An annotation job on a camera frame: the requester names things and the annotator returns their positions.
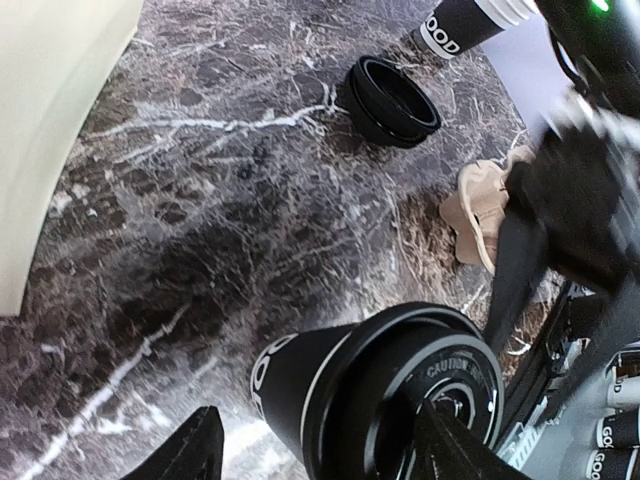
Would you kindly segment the stack of black coffee lids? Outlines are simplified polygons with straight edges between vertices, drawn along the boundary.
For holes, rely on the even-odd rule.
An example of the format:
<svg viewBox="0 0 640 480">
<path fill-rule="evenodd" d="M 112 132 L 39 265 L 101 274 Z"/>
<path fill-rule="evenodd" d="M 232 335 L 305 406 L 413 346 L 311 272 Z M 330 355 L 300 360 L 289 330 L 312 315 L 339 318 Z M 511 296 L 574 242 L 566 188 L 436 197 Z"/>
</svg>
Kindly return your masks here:
<svg viewBox="0 0 640 480">
<path fill-rule="evenodd" d="M 345 77 L 344 97 L 356 130 L 370 143 L 411 149 L 441 128 L 433 101 L 390 62 L 362 56 Z"/>
</svg>

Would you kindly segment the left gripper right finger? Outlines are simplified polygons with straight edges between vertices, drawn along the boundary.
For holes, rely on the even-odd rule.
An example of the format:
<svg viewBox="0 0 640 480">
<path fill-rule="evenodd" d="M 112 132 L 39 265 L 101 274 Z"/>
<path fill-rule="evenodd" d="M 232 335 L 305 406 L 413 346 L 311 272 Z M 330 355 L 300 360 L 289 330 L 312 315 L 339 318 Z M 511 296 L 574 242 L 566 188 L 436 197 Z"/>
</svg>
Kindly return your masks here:
<svg viewBox="0 0 640 480">
<path fill-rule="evenodd" d="M 425 400 L 414 424 L 414 479 L 529 480 L 496 456 L 458 420 Z"/>
</svg>

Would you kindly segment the single black paper coffee cup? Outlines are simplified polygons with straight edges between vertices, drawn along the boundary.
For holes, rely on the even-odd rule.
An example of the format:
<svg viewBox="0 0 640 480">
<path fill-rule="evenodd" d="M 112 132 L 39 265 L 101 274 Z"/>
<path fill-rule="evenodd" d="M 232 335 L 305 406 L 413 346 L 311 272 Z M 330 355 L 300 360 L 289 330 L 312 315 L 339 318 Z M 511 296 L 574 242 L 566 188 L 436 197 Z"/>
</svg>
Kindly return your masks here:
<svg viewBox="0 0 640 480">
<path fill-rule="evenodd" d="M 276 437 L 302 459 L 311 393 L 354 324 L 286 335 L 261 352 L 251 373 L 251 399 Z"/>
</svg>

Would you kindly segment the cream paper bag with handles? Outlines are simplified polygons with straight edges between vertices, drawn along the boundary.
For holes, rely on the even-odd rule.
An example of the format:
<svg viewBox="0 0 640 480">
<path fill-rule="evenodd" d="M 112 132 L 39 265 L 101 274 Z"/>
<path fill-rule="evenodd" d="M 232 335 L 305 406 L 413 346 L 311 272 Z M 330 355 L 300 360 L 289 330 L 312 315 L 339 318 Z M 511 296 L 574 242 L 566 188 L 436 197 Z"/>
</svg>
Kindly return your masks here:
<svg viewBox="0 0 640 480">
<path fill-rule="evenodd" d="M 137 31 L 139 1 L 1 4 L 1 313 L 21 310 L 51 197 Z"/>
</svg>

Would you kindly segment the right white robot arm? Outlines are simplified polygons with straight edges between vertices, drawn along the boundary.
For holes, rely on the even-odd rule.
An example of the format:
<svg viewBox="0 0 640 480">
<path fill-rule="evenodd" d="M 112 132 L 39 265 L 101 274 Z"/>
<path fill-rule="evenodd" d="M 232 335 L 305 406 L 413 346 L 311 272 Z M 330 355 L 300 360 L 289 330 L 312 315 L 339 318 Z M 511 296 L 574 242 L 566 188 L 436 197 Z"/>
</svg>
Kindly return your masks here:
<svg viewBox="0 0 640 480">
<path fill-rule="evenodd" d="M 516 163 L 498 237 L 485 339 L 503 349 L 548 269 L 608 295 L 590 349 L 608 355 L 638 333 L 639 5 L 542 1 L 578 94 L 552 115 L 536 156 Z"/>
</svg>

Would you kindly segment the stack of white paper cups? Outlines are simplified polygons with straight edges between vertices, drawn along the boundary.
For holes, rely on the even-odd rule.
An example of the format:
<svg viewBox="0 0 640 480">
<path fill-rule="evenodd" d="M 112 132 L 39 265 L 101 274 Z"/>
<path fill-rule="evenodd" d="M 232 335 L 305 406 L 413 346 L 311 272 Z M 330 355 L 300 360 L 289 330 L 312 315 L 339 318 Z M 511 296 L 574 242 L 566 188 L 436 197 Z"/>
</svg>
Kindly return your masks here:
<svg viewBox="0 0 640 480">
<path fill-rule="evenodd" d="M 445 0 L 411 35 L 421 50 L 450 60 L 539 13 L 530 0 Z"/>
</svg>

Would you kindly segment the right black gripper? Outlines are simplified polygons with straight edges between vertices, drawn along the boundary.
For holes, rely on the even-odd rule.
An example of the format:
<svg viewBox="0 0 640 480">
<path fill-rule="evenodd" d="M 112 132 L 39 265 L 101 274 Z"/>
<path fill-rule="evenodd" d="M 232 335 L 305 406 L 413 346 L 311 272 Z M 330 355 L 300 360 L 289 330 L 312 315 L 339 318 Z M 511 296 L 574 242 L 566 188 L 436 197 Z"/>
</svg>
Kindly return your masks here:
<svg viewBox="0 0 640 480">
<path fill-rule="evenodd" d="M 596 290 L 639 271 L 639 107 L 558 101 L 532 160 L 512 167 L 487 344 L 500 353 L 547 266 Z"/>
</svg>

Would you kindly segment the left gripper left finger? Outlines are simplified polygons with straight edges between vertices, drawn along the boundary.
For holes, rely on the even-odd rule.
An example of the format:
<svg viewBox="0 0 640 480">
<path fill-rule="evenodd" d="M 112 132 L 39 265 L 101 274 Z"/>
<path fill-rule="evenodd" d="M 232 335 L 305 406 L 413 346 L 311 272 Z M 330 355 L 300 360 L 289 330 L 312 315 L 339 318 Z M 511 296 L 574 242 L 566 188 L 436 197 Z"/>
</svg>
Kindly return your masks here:
<svg viewBox="0 0 640 480">
<path fill-rule="evenodd" d="M 122 480 L 220 480 L 223 448 L 218 409 L 200 407 Z"/>
</svg>

